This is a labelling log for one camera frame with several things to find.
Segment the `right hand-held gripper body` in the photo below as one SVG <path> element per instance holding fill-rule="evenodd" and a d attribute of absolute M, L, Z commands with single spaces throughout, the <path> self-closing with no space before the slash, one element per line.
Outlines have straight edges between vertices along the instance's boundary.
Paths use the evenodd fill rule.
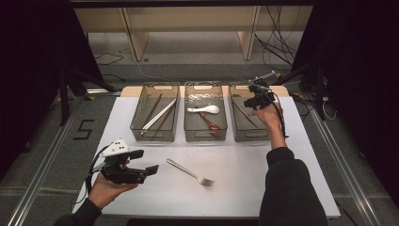
<path fill-rule="evenodd" d="M 266 82 L 266 78 L 275 74 L 274 71 L 271 71 L 268 74 L 256 76 L 254 79 L 249 80 L 249 91 L 254 93 L 253 97 L 258 97 L 257 108 L 264 108 L 274 102 L 274 92 Z"/>

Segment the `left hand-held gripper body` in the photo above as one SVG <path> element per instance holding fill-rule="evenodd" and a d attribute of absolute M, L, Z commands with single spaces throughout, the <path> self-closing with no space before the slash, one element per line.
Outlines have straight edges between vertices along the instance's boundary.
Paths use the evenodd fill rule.
<path fill-rule="evenodd" d="M 130 160 L 129 153 L 132 151 L 127 143 L 119 138 L 100 152 L 100 157 L 104 158 L 104 163 L 100 166 L 100 169 L 106 180 L 114 184 L 144 183 L 148 176 L 145 169 L 130 169 L 127 167 L 127 161 Z"/>

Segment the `metal table knife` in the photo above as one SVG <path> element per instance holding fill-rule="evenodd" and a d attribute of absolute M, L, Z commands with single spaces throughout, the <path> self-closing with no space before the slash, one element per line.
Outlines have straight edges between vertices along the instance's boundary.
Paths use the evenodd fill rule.
<path fill-rule="evenodd" d="M 244 115 L 244 117 L 257 129 L 260 127 L 249 117 L 249 115 L 246 113 L 246 111 L 235 101 L 232 101 L 232 103 L 236 106 L 236 108 Z"/>

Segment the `smoky clear plastic bin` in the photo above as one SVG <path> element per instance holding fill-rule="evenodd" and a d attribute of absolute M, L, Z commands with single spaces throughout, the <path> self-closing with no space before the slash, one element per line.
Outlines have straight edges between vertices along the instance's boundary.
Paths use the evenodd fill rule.
<path fill-rule="evenodd" d="M 163 93 L 162 99 L 152 113 L 150 121 L 144 125 L 152 106 L 161 93 Z M 180 100 L 181 93 L 178 83 L 146 83 L 141 90 L 130 125 L 135 139 L 141 142 L 173 142 Z M 157 132 L 156 128 L 173 106 L 175 109 L 170 129 Z"/>
<path fill-rule="evenodd" d="M 269 132 L 267 127 L 257 117 L 251 115 L 252 108 L 244 106 L 244 102 L 254 96 L 254 93 L 249 91 L 248 86 L 249 84 L 246 83 L 232 83 L 229 85 L 228 99 L 234 140 L 236 142 L 268 140 Z M 239 104 L 260 128 L 255 128 L 236 108 L 232 101 Z"/>
<path fill-rule="evenodd" d="M 200 113 L 188 112 L 188 107 L 217 105 L 218 114 L 203 112 L 207 118 L 220 127 L 215 137 L 208 129 L 207 122 Z M 227 117 L 222 85 L 219 81 L 191 81 L 184 84 L 184 132 L 187 142 L 222 141 L 227 135 Z"/>

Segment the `white ceramic spoon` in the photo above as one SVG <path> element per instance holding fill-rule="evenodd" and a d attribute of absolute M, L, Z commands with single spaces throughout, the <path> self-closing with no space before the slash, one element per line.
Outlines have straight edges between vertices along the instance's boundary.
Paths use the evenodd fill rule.
<path fill-rule="evenodd" d="M 205 107 L 188 107 L 186 110 L 192 113 L 207 112 L 211 114 L 218 114 L 220 112 L 220 108 L 217 105 L 207 105 Z"/>

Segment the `brown wooden spoon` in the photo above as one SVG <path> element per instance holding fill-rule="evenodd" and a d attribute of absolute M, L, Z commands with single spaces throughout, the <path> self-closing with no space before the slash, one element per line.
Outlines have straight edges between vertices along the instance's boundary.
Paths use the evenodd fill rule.
<path fill-rule="evenodd" d="M 219 134 L 220 127 L 217 124 L 211 122 L 203 112 L 200 112 L 199 114 L 207 122 L 208 129 L 212 132 L 212 134 L 215 137 L 217 137 Z"/>

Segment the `person's left hand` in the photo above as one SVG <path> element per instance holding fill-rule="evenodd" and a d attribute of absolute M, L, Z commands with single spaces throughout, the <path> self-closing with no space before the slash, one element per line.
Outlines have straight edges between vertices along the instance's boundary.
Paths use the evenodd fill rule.
<path fill-rule="evenodd" d="M 114 184 L 99 173 L 88 193 L 88 199 L 100 210 L 115 200 L 120 194 L 138 187 L 138 184 Z"/>

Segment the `person's right hand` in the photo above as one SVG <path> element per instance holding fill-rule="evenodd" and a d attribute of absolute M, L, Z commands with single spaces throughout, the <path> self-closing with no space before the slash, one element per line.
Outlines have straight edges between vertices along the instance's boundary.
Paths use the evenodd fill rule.
<path fill-rule="evenodd" d="M 262 109 L 253 109 L 251 111 L 251 115 L 256 116 L 269 130 L 281 128 L 281 114 L 282 108 L 280 104 L 268 105 Z"/>

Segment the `metal fork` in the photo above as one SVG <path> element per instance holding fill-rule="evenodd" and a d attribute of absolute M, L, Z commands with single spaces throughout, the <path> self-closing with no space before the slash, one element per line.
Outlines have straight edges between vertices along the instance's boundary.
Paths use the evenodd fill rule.
<path fill-rule="evenodd" d="M 181 166 L 180 164 L 178 164 L 177 162 L 173 161 L 172 159 L 169 159 L 169 158 L 168 158 L 168 159 L 167 159 L 167 162 L 168 162 L 171 166 L 173 166 L 173 167 L 175 167 L 175 168 L 177 168 L 177 169 L 179 169 L 179 170 L 182 170 L 183 172 L 185 172 L 185 173 L 189 174 L 190 176 L 192 176 L 193 178 L 195 178 L 195 179 L 197 180 L 197 182 L 198 182 L 200 185 L 202 185 L 202 186 L 212 186 L 212 185 L 214 184 L 214 181 L 196 175 L 194 172 L 192 172 L 192 171 L 190 171 L 189 169 L 187 169 L 187 168 Z"/>

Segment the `black metal stand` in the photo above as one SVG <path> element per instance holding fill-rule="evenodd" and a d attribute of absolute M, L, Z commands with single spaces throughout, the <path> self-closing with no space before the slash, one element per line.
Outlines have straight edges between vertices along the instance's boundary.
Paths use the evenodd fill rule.
<path fill-rule="evenodd" d="M 82 70 L 71 66 L 64 67 L 58 75 L 59 96 L 61 99 L 61 126 L 66 124 L 70 116 L 68 89 L 70 89 L 75 96 L 88 96 L 88 90 L 84 86 L 83 81 L 88 81 L 109 92 L 120 91 L 120 89 L 106 84 L 104 80 L 96 78 Z"/>
<path fill-rule="evenodd" d="M 313 57 L 310 61 L 304 65 L 292 70 L 288 75 L 282 77 L 277 82 L 273 83 L 273 86 L 281 86 L 286 82 L 294 79 L 298 75 L 303 75 L 300 82 L 299 88 L 302 91 L 310 92 L 314 90 L 316 93 L 316 112 L 319 118 L 324 121 L 326 119 L 323 110 L 323 97 L 324 97 L 324 69 L 323 61 L 319 57 Z"/>

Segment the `white table cover sheet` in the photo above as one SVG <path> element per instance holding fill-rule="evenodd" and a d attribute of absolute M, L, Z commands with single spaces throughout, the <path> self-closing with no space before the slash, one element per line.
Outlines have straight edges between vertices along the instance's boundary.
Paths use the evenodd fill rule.
<path fill-rule="evenodd" d="M 158 165 L 156 174 L 138 188 L 117 197 L 103 210 L 105 215 L 127 218 L 256 218 L 259 216 L 267 172 L 269 141 L 236 142 L 232 130 L 215 142 L 187 142 L 184 112 L 179 111 L 173 142 L 145 143 L 135 140 L 130 122 L 136 97 L 119 97 L 111 110 L 102 148 L 121 138 L 144 155 L 131 168 Z M 171 166 L 172 159 L 196 175 L 214 181 L 202 186 L 195 178 Z"/>

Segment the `black curtain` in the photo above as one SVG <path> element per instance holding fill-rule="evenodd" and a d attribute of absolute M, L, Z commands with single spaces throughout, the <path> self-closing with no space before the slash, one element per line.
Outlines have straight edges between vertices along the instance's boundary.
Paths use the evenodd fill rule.
<path fill-rule="evenodd" d="M 70 0 L 0 0 L 0 181 L 76 69 L 102 80 Z"/>
<path fill-rule="evenodd" d="M 295 58 L 323 62 L 327 90 L 399 207 L 399 0 L 310 0 Z"/>

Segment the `beige wooden furniture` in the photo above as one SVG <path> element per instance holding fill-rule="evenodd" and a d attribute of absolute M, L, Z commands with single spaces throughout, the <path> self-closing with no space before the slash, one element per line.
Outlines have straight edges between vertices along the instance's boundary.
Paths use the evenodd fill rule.
<path fill-rule="evenodd" d="M 311 6 L 78 8 L 86 33 L 123 33 L 135 60 L 140 60 L 151 32 L 233 31 L 243 58 L 249 60 L 257 31 L 302 31 Z"/>

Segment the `short aluminium floor rail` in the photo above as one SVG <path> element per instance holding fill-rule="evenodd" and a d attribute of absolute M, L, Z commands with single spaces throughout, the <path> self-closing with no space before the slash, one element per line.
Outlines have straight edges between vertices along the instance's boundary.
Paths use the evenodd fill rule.
<path fill-rule="evenodd" d="M 116 95 L 116 96 L 120 96 L 121 95 L 121 90 L 110 91 L 110 90 L 107 90 L 107 89 L 87 89 L 87 94 L 90 94 L 90 95 Z"/>

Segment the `long aluminium floor rail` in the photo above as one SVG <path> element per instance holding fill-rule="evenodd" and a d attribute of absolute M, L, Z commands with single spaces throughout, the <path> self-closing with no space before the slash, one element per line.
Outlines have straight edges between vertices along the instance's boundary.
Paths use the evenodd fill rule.
<path fill-rule="evenodd" d="M 345 160 L 343 153 L 336 142 L 336 139 L 327 127 L 327 124 L 318 116 L 315 106 L 309 106 L 308 109 L 365 224 L 367 226 L 381 226 L 381 221 L 379 220 L 372 203 L 366 196 L 363 188 L 360 186 L 360 183 L 356 179 L 348 162 Z"/>
<path fill-rule="evenodd" d="M 65 140 L 66 135 L 70 130 L 74 115 L 83 102 L 83 97 L 75 97 L 72 101 L 72 112 L 70 113 L 70 116 L 66 119 L 65 123 L 59 127 L 56 133 L 56 137 L 53 139 L 50 147 L 46 152 L 46 155 L 40 162 L 40 166 L 33 176 L 33 179 L 31 180 L 28 187 L 24 190 L 23 196 L 20 198 L 18 204 L 14 208 L 8 220 L 7 226 L 23 226 L 31 207 L 39 194 L 40 188 L 56 159 L 56 156 Z"/>

